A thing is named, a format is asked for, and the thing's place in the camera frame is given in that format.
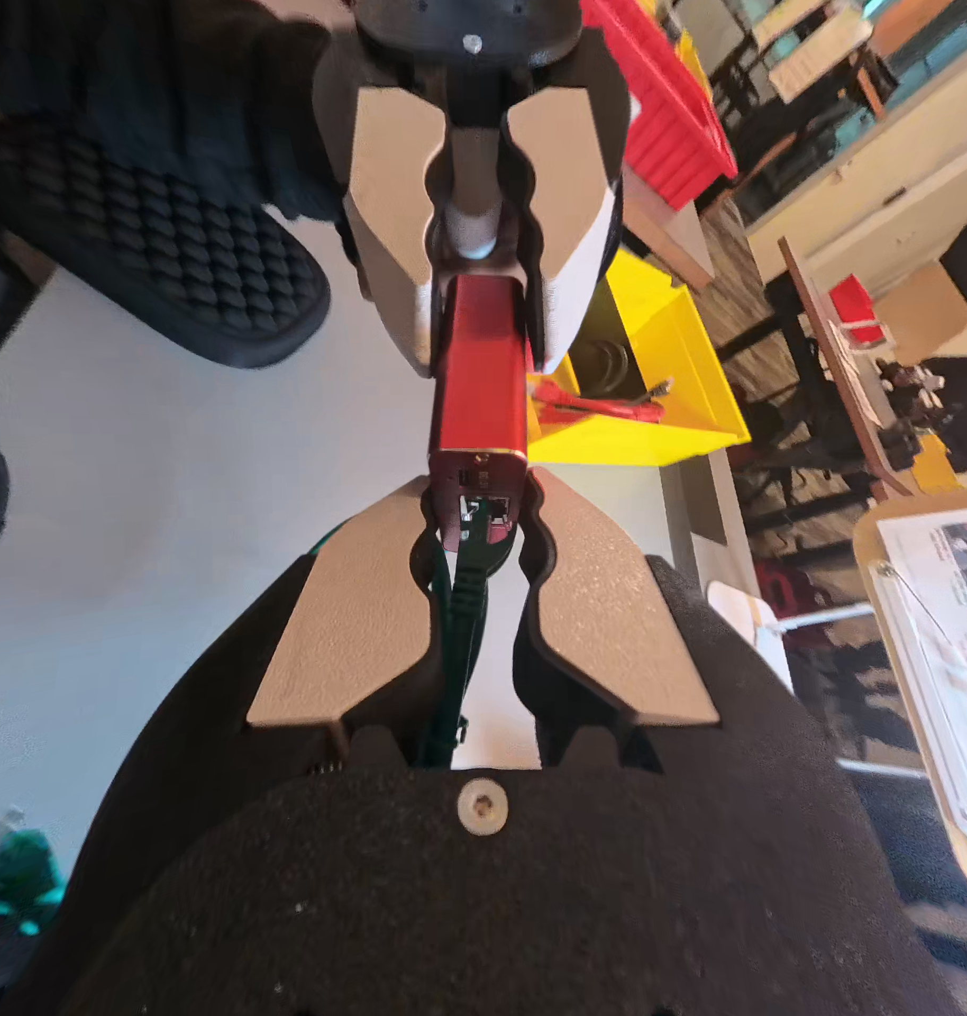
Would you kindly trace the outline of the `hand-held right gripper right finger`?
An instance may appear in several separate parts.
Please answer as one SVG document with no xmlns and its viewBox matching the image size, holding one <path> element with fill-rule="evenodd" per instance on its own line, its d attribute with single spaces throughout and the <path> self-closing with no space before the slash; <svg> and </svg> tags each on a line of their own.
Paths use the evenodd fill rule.
<svg viewBox="0 0 967 1016">
<path fill-rule="evenodd" d="M 528 583 L 515 692 L 541 727 L 714 727 L 719 713 L 646 557 L 545 467 L 519 517 Z"/>
</svg>

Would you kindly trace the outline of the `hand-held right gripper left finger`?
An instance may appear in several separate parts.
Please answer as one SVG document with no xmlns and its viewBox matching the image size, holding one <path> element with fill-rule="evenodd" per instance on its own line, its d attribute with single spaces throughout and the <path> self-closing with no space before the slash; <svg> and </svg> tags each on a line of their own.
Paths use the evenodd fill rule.
<svg viewBox="0 0 967 1016">
<path fill-rule="evenodd" d="M 247 713 L 251 727 L 424 731 L 443 693 L 437 524 L 414 477 L 314 557 Z"/>
</svg>

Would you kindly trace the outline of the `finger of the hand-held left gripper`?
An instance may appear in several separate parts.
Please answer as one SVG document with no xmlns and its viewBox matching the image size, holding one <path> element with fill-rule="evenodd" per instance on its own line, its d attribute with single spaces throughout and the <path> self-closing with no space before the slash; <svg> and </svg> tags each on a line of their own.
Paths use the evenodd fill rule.
<svg viewBox="0 0 967 1016">
<path fill-rule="evenodd" d="M 506 113 L 500 182 L 517 214 L 516 258 L 534 368 L 571 348 L 601 276 L 617 198 L 588 92 L 550 86 Z"/>
<path fill-rule="evenodd" d="M 399 87 L 359 90 L 343 206 L 369 299 L 420 377 L 431 374 L 434 358 L 430 235 L 437 213 L 427 174 L 446 140 L 445 114 L 420 96 Z"/>
</svg>

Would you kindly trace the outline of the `red ethernet coupler box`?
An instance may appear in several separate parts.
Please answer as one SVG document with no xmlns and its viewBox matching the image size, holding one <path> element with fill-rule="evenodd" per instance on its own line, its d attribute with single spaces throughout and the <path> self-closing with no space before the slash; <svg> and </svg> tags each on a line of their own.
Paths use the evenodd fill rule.
<svg viewBox="0 0 967 1016">
<path fill-rule="evenodd" d="M 512 276 L 453 278 L 428 441 L 431 502 L 441 543 L 457 552 L 471 505 L 486 502 L 486 542 L 517 524 L 528 473 L 523 287 Z"/>
</svg>

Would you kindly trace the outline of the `yellow storage bin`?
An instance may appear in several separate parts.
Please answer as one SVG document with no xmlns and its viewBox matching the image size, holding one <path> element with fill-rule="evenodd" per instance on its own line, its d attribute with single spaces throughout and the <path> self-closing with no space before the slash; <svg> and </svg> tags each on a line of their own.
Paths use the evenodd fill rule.
<svg viewBox="0 0 967 1016">
<path fill-rule="evenodd" d="M 660 467 L 751 441 L 688 289 L 624 248 L 566 358 L 530 382 L 569 396 L 529 400 L 532 462 Z"/>
</svg>

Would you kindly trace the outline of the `person's left forearm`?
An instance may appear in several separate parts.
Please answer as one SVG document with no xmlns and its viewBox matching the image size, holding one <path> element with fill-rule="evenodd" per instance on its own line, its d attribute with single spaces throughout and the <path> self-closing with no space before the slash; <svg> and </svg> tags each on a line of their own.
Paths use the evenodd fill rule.
<svg viewBox="0 0 967 1016">
<path fill-rule="evenodd" d="M 330 38 L 259 2 L 0 1 L 0 113 L 210 196 L 340 223 L 312 104 Z"/>
</svg>

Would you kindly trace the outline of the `wooden table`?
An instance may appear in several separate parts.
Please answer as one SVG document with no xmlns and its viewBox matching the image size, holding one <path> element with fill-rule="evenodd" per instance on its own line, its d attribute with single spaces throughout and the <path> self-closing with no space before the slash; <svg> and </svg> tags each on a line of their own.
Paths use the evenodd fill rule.
<svg viewBox="0 0 967 1016">
<path fill-rule="evenodd" d="M 676 210 L 627 165 L 622 192 L 625 229 L 684 285 L 695 292 L 711 285 L 714 266 L 694 203 Z"/>
</svg>

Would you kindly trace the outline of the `red ribbed crate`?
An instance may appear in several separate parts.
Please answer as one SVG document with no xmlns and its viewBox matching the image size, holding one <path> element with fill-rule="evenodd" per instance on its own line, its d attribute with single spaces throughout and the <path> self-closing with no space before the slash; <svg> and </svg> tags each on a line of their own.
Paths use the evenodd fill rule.
<svg viewBox="0 0 967 1016">
<path fill-rule="evenodd" d="M 600 29 L 638 103 L 626 164 L 674 210 L 695 201 L 736 162 L 711 96 L 683 64 L 667 31 L 636 1 L 582 1 L 584 26 Z"/>
</svg>

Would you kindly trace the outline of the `small red bin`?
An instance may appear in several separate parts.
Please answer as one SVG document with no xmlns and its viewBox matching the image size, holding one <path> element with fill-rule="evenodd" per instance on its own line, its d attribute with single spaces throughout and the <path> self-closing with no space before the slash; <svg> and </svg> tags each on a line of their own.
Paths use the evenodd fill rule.
<svg viewBox="0 0 967 1016">
<path fill-rule="evenodd" d="M 875 314 L 869 291 L 855 274 L 829 289 L 846 340 L 857 350 L 873 350 L 886 341 L 883 325 Z"/>
</svg>

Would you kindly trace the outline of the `printed instruction sheet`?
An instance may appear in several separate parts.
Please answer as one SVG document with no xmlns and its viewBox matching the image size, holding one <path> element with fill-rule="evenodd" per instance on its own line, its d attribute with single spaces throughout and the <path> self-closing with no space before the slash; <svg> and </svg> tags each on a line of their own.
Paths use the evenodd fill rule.
<svg viewBox="0 0 967 1016">
<path fill-rule="evenodd" d="M 883 519 L 871 570 L 954 824 L 967 836 L 967 510 Z"/>
</svg>

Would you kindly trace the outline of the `clear sheet clip bar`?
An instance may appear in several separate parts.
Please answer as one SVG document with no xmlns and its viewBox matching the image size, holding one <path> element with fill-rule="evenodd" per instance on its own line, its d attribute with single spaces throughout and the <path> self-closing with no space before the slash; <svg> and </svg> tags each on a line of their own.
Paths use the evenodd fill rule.
<svg viewBox="0 0 967 1016">
<path fill-rule="evenodd" d="M 871 565 L 907 693 L 954 824 L 967 837 L 967 593 L 952 568 Z"/>
</svg>

